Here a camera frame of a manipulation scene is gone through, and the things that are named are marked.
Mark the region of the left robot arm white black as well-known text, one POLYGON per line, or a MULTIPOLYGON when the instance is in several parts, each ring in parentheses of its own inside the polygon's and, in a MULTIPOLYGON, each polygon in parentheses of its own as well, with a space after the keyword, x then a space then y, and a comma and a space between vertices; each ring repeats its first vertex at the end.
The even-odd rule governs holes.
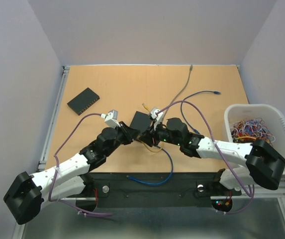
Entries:
POLYGON ((139 135, 121 122, 104 128, 97 138, 67 161, 42 172, 18 174, 3 201, 19 225, 34 219, 48 203, 81 194, 89 196, 94 184, 87 180, 89 172, 100 167, 121 145, 131 144, 139 135))

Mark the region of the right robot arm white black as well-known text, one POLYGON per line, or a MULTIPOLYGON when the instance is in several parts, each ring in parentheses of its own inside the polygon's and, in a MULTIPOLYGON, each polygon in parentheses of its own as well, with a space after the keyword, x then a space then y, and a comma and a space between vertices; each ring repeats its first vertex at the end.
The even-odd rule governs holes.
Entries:
POLYGON ((226 164, 234 163, 247 169, 247 176, 259 186, 276 190, 285 169, 285 159, 265 140, 252 143, 233 143, 212 140, 195 134, 179 118, 171 118, 167 125, 153 123, 139 137, 148 146, 166 142, 180 147, 180 151, 196 158, 222 159, 226 164))

